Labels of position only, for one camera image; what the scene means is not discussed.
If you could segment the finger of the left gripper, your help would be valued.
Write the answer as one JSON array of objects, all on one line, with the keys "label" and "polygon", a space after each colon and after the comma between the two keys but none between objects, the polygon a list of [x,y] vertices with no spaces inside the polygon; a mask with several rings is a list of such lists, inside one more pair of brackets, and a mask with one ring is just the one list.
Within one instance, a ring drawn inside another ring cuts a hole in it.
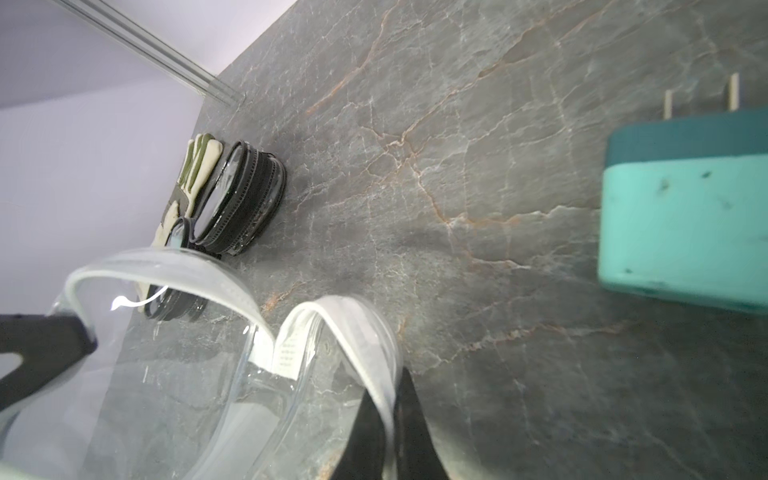
[{"label": "finger of the left gripper", "polygon": [[74,314],[3,314],[1,352],[21,363],[1,378],[1,409],[8,410],[43,389],[98,346]]}]

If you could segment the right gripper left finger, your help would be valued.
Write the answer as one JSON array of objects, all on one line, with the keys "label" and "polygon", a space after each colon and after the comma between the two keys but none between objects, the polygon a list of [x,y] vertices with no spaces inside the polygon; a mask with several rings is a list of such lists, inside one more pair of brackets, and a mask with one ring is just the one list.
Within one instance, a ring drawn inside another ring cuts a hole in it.
[{"label": "right gripper left finger", "polygon": [[350,437],[332,475],[332,480],[380,480],[386,457],[383,421],[366,391],[359,405]]}]

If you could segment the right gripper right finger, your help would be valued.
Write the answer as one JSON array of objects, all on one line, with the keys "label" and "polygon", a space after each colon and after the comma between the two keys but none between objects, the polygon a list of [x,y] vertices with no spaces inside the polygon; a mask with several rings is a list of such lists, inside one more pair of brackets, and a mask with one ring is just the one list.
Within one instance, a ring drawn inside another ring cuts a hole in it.
[{"label": "right gripper right finger", "polygon": [[394,409],[394,453],[399,480],[448,480],[410,371],[402,370]]}]

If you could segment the teal charger block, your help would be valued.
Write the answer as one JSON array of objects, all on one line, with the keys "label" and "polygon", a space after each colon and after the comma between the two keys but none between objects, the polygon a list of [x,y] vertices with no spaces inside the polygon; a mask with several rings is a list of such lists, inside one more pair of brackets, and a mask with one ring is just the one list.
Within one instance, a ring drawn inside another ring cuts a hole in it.
[{"label": "teal charger block", "polygon": [[597,274],[609,290],[767,311],[767,111],[663,116],[615,130],[602,175]]}]

